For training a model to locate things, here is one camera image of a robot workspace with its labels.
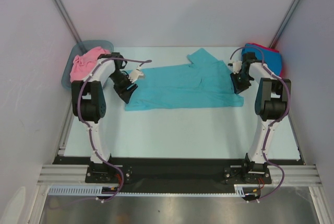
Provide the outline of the teal t shirt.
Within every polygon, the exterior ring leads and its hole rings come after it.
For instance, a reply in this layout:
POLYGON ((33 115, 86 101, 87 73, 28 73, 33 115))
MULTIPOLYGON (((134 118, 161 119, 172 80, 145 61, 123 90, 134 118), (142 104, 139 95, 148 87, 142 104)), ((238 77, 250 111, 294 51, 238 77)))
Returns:
POLYGON ((126 111, 242 107, 226 64, 205 49, 188 55, 188 64, 145 68, 144 79, 125 105, 126 111))

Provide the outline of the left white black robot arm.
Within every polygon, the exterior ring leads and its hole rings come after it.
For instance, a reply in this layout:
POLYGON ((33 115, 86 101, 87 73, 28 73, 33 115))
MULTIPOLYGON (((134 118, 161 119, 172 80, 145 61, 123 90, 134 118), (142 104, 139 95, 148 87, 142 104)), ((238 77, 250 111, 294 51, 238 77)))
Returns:
POLYGON ((71 84, 74 116, 85 126, 91 148, 90 165, 104 182, 114 179, 120 168, 111 164, 111 152, 102 137, 102 119, 107 112, 104 85, 108 80, 118 97, 128 104, 138 88, 136 81, 143 75, 141 67, 146 61, 123 58, 120 53, 101 54, 95 66, 81 80, 71 84))

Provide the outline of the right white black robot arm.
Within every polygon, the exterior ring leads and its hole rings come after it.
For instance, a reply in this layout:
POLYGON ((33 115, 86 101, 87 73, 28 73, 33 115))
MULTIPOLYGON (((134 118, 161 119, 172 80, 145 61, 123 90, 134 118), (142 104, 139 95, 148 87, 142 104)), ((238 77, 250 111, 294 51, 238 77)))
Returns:
POLYGON ((241 169, 241 178, 253 183, 259 176, 268 173, 268 152, 279 123, 290 110, 291 81, 272 71, 264 59, 257 59, 254 52, 246 52, 240 61, 229 61, 230 77, 235 94, 247 90, 251 82, 258 84, 254 103, 258 116, 253 143, 246 153, 241 169))

